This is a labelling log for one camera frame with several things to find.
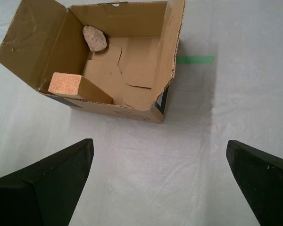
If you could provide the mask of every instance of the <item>green tape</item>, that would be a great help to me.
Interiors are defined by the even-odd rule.
[[[178,65],[212,64],[214,60],[215,56],[178,56],[176,63]]]

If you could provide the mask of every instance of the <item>rock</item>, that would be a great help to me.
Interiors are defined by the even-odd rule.
[[[83,35],[91,52],[103,51],[107,47],[106,38],[101,30],[95,27],[85,26],[83,28]]]

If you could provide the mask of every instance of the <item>cardboard box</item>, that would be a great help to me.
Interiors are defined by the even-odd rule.
[[[75,5],[22,0],[0,46],[0,63],[39,93],[74,109],[163,122],[185,0]],[[83,27],[102,30],[109,48],[90,52]],[[55,72],[79,74],[114,104],[48,92]]]

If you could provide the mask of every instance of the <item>orange foam block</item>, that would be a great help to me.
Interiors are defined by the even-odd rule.
[[[48,91],[57,96],[112,104],[113,99],[91,81],[78,74],[54,73]]]

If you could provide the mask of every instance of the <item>cardboard flap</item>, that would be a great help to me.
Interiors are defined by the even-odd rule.
[[[122,2],[75,5],[69,10],[87,26],[110,37],[157,37],[161,35],[166,2]]]
[[[168,1],[155,66],[152,103],[164,92],[175,74],[179,35],[183,24],[185,0]]]
[[[22,0],[0,46],[0,63],[38,89],[67,9],[54,0]]]
[[[125,83],[121,70],[112,61],[88,60],[83,77],[113,98],[115,105],[123,105],[123,90]]]
[[[110,44],[104,51],[90,52],[88,60],[111,61],[118,65],[121,54],[122,48],[120,46]]]
[[[151,88],[159,39],[131,39],[124,54],[123,78],[130,86]]]
[[[151,103],[149,102],[151,96],[151,89],[126,85],[123,102],[134,109],[149,110],[151,108]]]

